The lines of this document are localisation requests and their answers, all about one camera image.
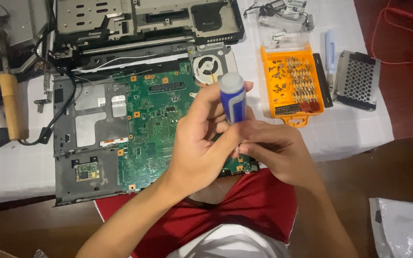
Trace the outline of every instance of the green circuit board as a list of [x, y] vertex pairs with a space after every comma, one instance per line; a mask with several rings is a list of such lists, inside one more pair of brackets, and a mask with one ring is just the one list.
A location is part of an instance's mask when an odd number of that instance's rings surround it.
[[[190, 62], [167, 73], [116, 79], [127, 85], [129, 141], [119, 144], [119, 182], [125, 191], [140, 191], [168, 167], [176, 125], [185, 116], [200, 87], [195, 84]], [[229, 158], [219, 175], [257, 171], [248, 157]]]

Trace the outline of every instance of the cooling fan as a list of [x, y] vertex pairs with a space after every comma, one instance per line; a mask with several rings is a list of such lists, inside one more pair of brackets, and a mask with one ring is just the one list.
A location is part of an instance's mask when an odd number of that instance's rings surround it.
[[218, 81], [224, 75], [223, 64], [215, 55], [204, 55], [194, 59], [194, 76], [202, 84], [209, 85]]

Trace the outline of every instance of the wooden handle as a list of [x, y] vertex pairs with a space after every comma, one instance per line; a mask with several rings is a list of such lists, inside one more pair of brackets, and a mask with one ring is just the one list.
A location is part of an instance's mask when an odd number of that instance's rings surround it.
[[20, 140], [22, 139], [22, 120], [20, 116], [21, 108], [16, 97], [18, 92], [17, 78], [12, 74], [0, 74], [0, 87], [9, 139]]

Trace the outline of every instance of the wooden table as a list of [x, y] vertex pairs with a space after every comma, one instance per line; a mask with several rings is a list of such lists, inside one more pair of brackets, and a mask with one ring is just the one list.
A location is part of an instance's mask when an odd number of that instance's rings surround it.
[[[359, 23], [368, 53], [371, 55], [371, 38], [377, 16], [388, 0], [354, 0]], [[413, 1], [392, 0], [392, 7], [413, 13]], [[413, 29], [413, 22], [389, 14], [390, 20]], [[413, 33], [391, 26], [382, 18], [376, 36], [375, 52], [387, 62], [413, 61]], [[413, 137], [413, 64], [383, 64], [380, 90], [390, 114], [395, 139]]]

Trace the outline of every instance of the person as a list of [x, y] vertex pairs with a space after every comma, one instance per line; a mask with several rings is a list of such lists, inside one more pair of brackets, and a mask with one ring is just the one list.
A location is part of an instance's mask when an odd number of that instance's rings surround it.
[[[247, 91], [252, 87], [253, 83], [245, 82]], [[223, 134], [212, 142], [217, 133]], [[236, 183], [242, 187], [231, 189], [233, 193], [225, 198], [229, 207], [221, 215], [208, 217], [218, 212], [216, 208], [180, 205], [218, 177], [227, 157], [238, 154], [255, 158], [270, 171], [244, 175]], [[262, 197], [269, 192], [272, 196]], [[299, 130], [257, 121], [250, 108], [246, 121], [229, 125], [218, 84], [203, 87], [188, 114], [178, 121], [168, 169], [140, 193], [116, 197], [129, 199], [84, 243], [77, 258], [126, 258], [129, 254], [139, 258], [286, 258], [290, 254], [284, 242], [288, 242], [296, 209], [313, 257], [358, 257]], [[180, 215], [176, 209], [190, 214]], [[132, 252], [137, 246], [141, 248]]]

